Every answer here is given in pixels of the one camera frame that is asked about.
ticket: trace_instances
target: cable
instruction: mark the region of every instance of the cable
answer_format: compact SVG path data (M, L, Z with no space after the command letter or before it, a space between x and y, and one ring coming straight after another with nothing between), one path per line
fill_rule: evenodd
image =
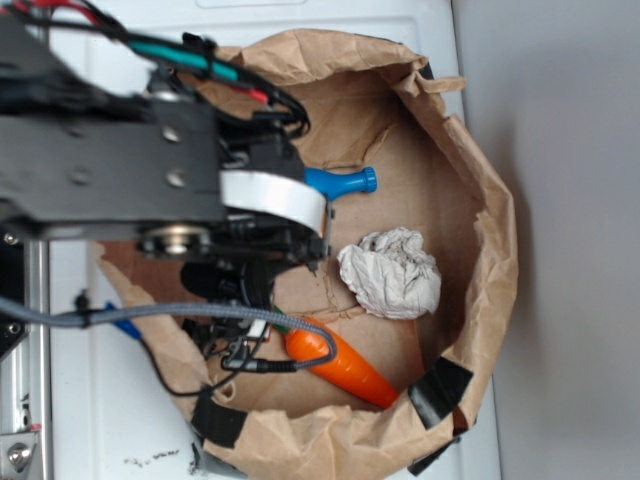
M102 310L98 312L89 312L86 315L82 315L80 313L67 313L52 316L46 313L36 312L35 310L26 308L17 302L0 297L0 313L27 323L38 323L53 327L76 328L153 315L228 317L239 319L260 318L275 325L315 333L325 340L329 347L329 352L319 358L302 362L294 362L294 366L297 370L329 362L335 358L338 351L335 341L331 335L326 330L316 325L298 318L270 312L268 310L243 306L221 305L216 303L164 303L159 305L142 305L138 307L123 308L120 310Z
M284 90L276 87L268 82L260 75L247 70L239 65L226 62L218 58L208 58L202 51L185 44L177 44L175 42L149 37L141 34L128 32L117 20L110 17L95 6L84 2L85 5L91 7L85 8L80 5L71 4L69 0L37 0L36 3L30 5L44 8L43 5L49 3L64 4L71 8L83 8L94 19L99 20L97 24L85 25L66 21L54 21L45 18L35 18L21 7L16 5L24 5L22 2L8 5L5 11L13 13L26 25L33 25L42 28L67 28L73 30L81 30L90 33L101 33L107 38L118 40L125 46L129 47L136 54L151 59L156 63L166 63L169 66L176 67L180 70L193 73L196 76L205 75L206 78L227 84L231 87L239 88L242 93L261 102L268 103L272 107L281 105L289 110L290 115L283 115L282 112L274 111L270 115L273 120L277 120L283 126L298 124L297 127L285 130L289 139L298 138L310 129L310 120L304 106L298 102L293 96Z
M240 368L238 368L234 372L232 372L229 375L227 375L226 377L224 377L218 383L215 383L214 385L205 385L200 390L195 390L195 391L192 391L192 392L178 392L178 391L174 390L173 388L171 388L171 386L167 383L167 381L162 376L162 372L160 371L160 367L159 367L159 365L158 365L158 363L156 361L155 356L153 355L153 352L151 351L151 348L149 347L149 344L147 342L145 342L143 338L141 338L139 340L139 342L142 345L142 348L144 348L144 350L147 352L147 355L149 355L149 359L151 360L151 365L153 366L153 369L154 369L154 371L156 373L156 376L158 377L158 380L160 381L160 384L162 385L162 387L167 392L169 392L171 395L173 395L174 397L186 398L186 397L199 397L200 395L211 395L211 394L213 394L213 392L215 392L216 390L218 390L221 387L225 386L231 380L236 378L240 373L242 373L244 371L244 368L249 364L249 362L255 358L256 353L258 353L258 350L260 349L260 347L262 346L262 343L264 342L264 340L266 338L266 335L267 335L267 329L265 328L262 331L262 335L260 335L260 338L256 342L255 347L253 347L253 349L251 350L249 355L247 355L247 358L244 359L244 361L242 362L242 365L240 365Z
M87 20L89 20L94 25L99 25L101 23L100 20L98 20L98 18L94 15L94 13L91 10L81 5L72 3L68 0L31 0L31 1L14 0L13 5L25 13L28 12L29 8L31 7L36 7L36 8L67 7L80 12L82 15L84 15L84 17Z

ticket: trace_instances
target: gray wall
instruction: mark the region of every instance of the gray wall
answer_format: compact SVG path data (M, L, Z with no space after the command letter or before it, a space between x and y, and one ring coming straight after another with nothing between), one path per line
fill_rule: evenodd
M504 480L640 475L640 1L454 0L471 133L517 203Z

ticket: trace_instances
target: blue handle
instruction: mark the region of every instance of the blue handle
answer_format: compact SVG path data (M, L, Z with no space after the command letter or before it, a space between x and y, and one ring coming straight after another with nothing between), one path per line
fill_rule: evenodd
M306 168L304 180L307 185L325 194L330 201L348 193L375 192L378 188L376 171L372 167L349 175L336 175L317 168Z

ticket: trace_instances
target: braided gray cable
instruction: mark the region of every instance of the braided gray cable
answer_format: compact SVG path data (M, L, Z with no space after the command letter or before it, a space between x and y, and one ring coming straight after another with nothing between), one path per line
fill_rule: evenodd
M320 335L329 347L329 353L326 355L295 362L298 369L315 367L333 360L338 352L333 337L326 330L313 325L299 318L289 317L281 313L270 312L258 308L221 305L217 303L163 303L158 305L141 305L138 307L122 308L120 310L103 310L99 312L90 312L86 316L80 313L65 313L63 315L49 315L40 313L35 310L26 308L25 306L0 297L0 312L22 320L26 323L37 323L50 327L85 327L87 325L98 325L102 323L112 323L118 320L125 320L135 317L149 317L153 315L185 315L185 316L202 316L202 317L226 317L226 318L259 318L275 325L296 329L306 330L316 335Z

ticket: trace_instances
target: white tape roll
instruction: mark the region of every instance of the white tape roll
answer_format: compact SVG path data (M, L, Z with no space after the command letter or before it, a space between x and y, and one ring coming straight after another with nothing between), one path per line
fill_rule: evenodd
M327 199L296 180L265 172L220 173L222 203L227 207L268 213L300 223L324 236Z

